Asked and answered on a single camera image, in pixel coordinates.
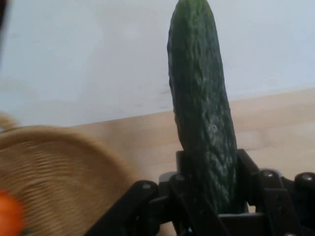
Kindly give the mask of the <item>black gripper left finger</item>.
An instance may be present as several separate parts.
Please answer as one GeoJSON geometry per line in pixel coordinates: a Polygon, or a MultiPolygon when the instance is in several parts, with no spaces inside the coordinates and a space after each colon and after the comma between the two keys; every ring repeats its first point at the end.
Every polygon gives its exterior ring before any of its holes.
{"type": "Polygon", "coordinates": [[[177,172],[168,180],[135,182],[85,234],[155,236],[172,222],[179,236],[220,236],[220,219],[193,186],[192,159],[179,151],[176,160],[177,172]]]}

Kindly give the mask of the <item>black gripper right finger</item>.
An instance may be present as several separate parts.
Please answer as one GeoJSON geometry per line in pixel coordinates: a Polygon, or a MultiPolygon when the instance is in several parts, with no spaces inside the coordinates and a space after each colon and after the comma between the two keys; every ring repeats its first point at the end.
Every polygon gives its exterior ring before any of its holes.
{"type": "Polygon", "coordinates": [[[241,223],[247,236],[313,236],[315,234],[315,175],[293,180],[275,169],[260,169],[244,149],[237,151],[243,194],[256,208],[241,223]]]}

